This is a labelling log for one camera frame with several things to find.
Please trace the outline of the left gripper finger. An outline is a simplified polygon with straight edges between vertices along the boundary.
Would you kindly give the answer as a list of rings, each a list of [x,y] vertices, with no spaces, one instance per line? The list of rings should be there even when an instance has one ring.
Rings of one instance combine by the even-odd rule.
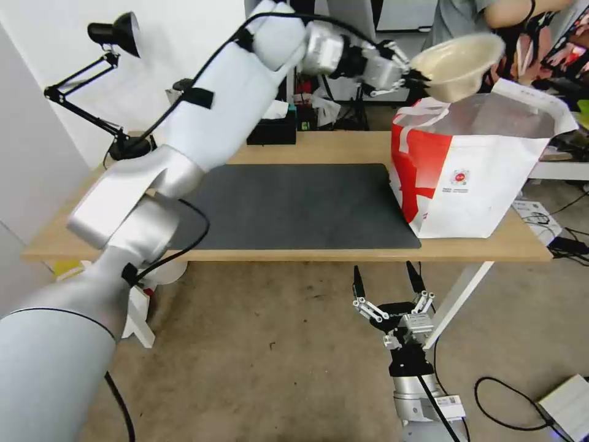
[[[378,77],[369,78],[369,86],[371,88],[369,96],[375,98],[380,95],[387,95],[394,93],[401,88],[405,89],[426,89],[431,79],[427,77],[411,77],[404,76],[393,80],[382,80]]]
[[[400,72],[402,80],[430,81],[421,71],[413,68],[411,59],[401,50],[400,46],[393,40],[383,40],[376,45],[379,55],[393,62]]]

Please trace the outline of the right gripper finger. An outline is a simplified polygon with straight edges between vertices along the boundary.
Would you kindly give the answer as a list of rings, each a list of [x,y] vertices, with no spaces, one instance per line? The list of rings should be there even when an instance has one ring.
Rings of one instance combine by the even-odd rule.
[[[353,301],[355,311],[367,319],[375,328],[391,328],[391,316],[380,307],[366,298],[363,279],[358,265],[353,267],[352,283]]]
[[[425,287],[422,275],[422,263],[417,262],[417,265],[414,265],[411,261],[406,261],[406,268],[409,282],[415,294],[411,314],[429,314],[430,311],[435,313],[436,310],[433,306],[435,294],[428,291]]]

